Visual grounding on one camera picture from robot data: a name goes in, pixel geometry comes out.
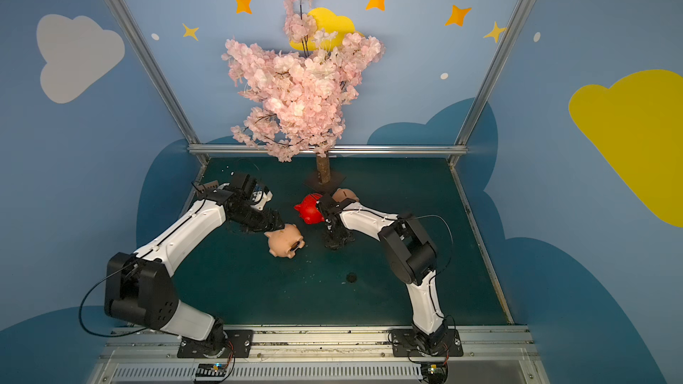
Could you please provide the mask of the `red piggy bank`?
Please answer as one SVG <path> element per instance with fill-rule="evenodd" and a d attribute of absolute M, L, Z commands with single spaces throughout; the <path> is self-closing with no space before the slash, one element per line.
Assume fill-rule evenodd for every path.
<path fill-rule="evenodd" d="M 318 209 L 320 199 L 322 199 L 320 194 L 309 194 L 304 197 L 300 204 L 293 207 L 305 224 L 315 225 L 325 221 L 323 214 Z"/>

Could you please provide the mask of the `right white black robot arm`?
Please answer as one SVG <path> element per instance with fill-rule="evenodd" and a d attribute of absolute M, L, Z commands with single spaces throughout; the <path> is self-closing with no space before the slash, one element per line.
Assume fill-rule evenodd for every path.
<path fill-rule="evenodd" d="M 438 249 L 411 213 L 375 211 L 357 201 L 318 201 L 317 209 L 327 225 L 327 242 L 338 249 L 362 233 L 378 241 L 398 280 L 406 284 L 413 309 L 414 346 L 423 354 L 439 356 L 450 343 L 446 315 L 436 288 Z"/>

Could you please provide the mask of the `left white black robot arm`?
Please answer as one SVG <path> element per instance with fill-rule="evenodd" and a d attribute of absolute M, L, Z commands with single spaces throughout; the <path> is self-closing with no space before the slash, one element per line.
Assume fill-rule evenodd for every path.
<path fill-rule="evenodd" d="M 271 191 L 222 184 L 197 201 L 161 235 L 132 254 L 120 252 L 107 265 L 104 312 L 145 329 L 180 337 L 180 357 L 222 358 L 231 346 L 222 320 L 182 302 L 173 277 L 181 263 L 215 229 L 236 222 L 255 233 L 283 229 L 279 213 L 268 208 Z"/>

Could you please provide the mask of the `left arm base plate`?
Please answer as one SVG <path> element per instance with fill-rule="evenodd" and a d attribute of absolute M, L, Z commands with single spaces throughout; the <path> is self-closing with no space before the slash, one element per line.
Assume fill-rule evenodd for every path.
<path fill-rule="evenodd" d="M 177 351 L 181 359 L 222 359 L 230 356 L 249 357 L 254 332 L 251 330 L 222 330 L 213 332 L 205 341 L 183 337 Z"/>

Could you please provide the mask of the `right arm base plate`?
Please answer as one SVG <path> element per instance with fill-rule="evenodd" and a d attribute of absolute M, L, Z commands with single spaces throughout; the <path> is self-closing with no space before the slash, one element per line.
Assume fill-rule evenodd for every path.
<path fill-rule="evenodd" d="M 425 334 L 416 329 L 391 329 L 389 343 L 394 357 L 462 357 L 464 347 L 456 329 Z"/>

